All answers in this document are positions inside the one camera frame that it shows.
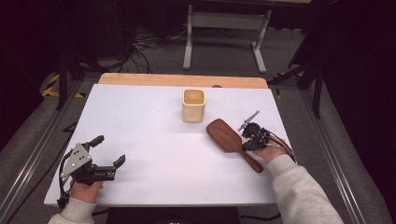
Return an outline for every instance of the white tabletop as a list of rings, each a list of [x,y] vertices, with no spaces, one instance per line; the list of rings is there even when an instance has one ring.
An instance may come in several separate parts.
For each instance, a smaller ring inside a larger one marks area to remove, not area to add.
[[[103,135],[105,141],[91,148],[93,163],[108,166],[126,156],[116,179],[105,182],[100,190],[99,204],[240,206],[276,202],[273,178],[262,159],[249,152],[264,167],[257,174],[239,154],[222,152],[205,130],[211,121],[223,119],[237,132],[244,119],[260,110],[253,122],[289,144],[271,90],[199,88],[206,97],[204,121],[186,123],[181,119],[181,97],[188,88],[93,86],[68,148]],[[59,196],[58,179],[54,178],[44,203],[55,205]]]

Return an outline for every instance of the hand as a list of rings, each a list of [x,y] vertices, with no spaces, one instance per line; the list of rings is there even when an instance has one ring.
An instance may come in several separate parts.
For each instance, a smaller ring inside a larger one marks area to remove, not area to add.
[[[285,142],[285,140],[283,140],[283,139],[279,139],[276,137],[274,137],[274,138],[278,142]],[[268,140],[268,144],[276,144],[276,143],[272,140]],[[283,154],[287,154],[285,149],[283,149],[281,147],[265,147],[265,148],[262,148],[259,150],[255,150],[255,151],[253,151],[253,153],[262,157],[267,164],[274,158],[276,158],[280,155],[283,155]]]
[[[103,181],[93,182],[91,186],[74,181],[72,185],[71,196],[73,198],[85,203],[96,203],[99,189],[103,188]]]

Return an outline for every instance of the gray sleeve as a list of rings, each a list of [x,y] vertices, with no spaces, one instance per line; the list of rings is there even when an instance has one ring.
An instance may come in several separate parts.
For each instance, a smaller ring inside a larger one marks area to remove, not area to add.
[[[84,203],[70,197],[69,204],[61,214],[53,216],[49,224],[93,224],[92,212],[96,203]]]
[[[284,223],[343,223],[318,182],[288,155],[268,163]]]

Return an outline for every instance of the table leg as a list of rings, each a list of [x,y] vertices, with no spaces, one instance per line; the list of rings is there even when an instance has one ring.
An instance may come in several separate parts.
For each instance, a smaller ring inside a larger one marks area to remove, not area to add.
[[[192,5],[189,5],[189,14],[187,16],[187,44],[186,44],[186,51],[184,53],[184,63],[183,69],[189,70],[191,67],[191,55],[192,55]]]
[[[262,19],[262,26],[260,28],[259,37],[256,42],[251,43],[253,48],[254,57],[256,58],[257,66],[259,67],[260,73],[265,73],[267,70],[265,68],[264,60],[262,59],[262,53],[260,48],[262,46],[262,40],[264,39],[265,32],[267,31],[268,22],[271,17],[271,10],[265,12],[265,17]]]

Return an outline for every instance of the white metal stand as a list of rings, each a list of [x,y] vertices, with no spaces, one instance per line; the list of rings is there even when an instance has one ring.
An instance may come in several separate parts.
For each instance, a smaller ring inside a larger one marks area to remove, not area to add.
[[[229,28],[241,30],[258,30],[259,36],[256,42],[251,44],[254,56],[256,58],[259,71],[266,72],[262,53],[260,48],[262,40],[267,30],[268,22],[271,17],[271,10],[267,10],[265,15],[243,15],[243,14],[227,14],[227,13],[211,13],[211,12],[193,12],[192,6],[189,6],[189,14],[187,16],[187,43],[184,53],[183,69],[191,68],[192,55],[192,27],[211,27],[211,28]]]

